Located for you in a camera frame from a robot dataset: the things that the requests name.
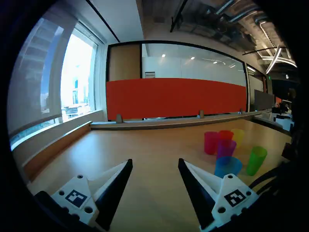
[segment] exposed ceiling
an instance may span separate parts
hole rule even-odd
[[[287,47],[267,15],[252,0],[142,0],[142,6],[145,20],[170,25],[175,21],[173,31],[212,38],[237,51],[270,48],[255,53],[265,70],[277,50],[272,47]],[[296,78],[297,68],[288,49],[283,48],[279,57],[271,72]]]

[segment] green cup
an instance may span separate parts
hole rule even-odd
[[[247,166],[247,174],[253,176],[261,167],[267,156],[267,150],[263,147],[253,147],[251,150],[250,160]]]

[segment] window blind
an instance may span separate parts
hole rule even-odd
[[[54,6],[25,40],[8,90],[9,136],[61,116],[60,79],[66,47],[77,19]]]

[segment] light fixture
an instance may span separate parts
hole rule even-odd
[[[263,56],[262,60],[273,60],[273,56]],[[282,63],[287,63],[289,65],[293,65],[295,68],[297,68],[296,64],[287,58],[278,57],[277,61],[282,62]]]
[[[205,59],[205,58],[202,58],[202,60],[209,60],[209,61],[215,61],[215,62],[221,62],[225,65],[225,63],[223,61],[220,61],[220,60],[212,60],[212,59]]]
[[[247,66],[247,68],[250,69],[251,71],[255,72],[255,70],[253,68],[250,68],[249,66]]]
[[[268,68],[266,70],[266,74],[268,74],[271,71],[271,69],[273,68],[274,64],[276,63],[276,61],[277,61],[277,59],[278,59],[278,57],[281,53],[281,50],[282,50],[282,48],[280,48],[278,46],[277,51],[275,53],[275,56],[273,57],[273,60],[271,61],[270,65],[268,66]]]

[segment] partition clip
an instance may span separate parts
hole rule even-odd
[[[123,123],[123,119],[121,117],[121,114],[117,114],[117,116],[116,116],[116,123]]]
[[[204,110],[200,110],[199,115],[197,116],[197,118],[204,118]]]

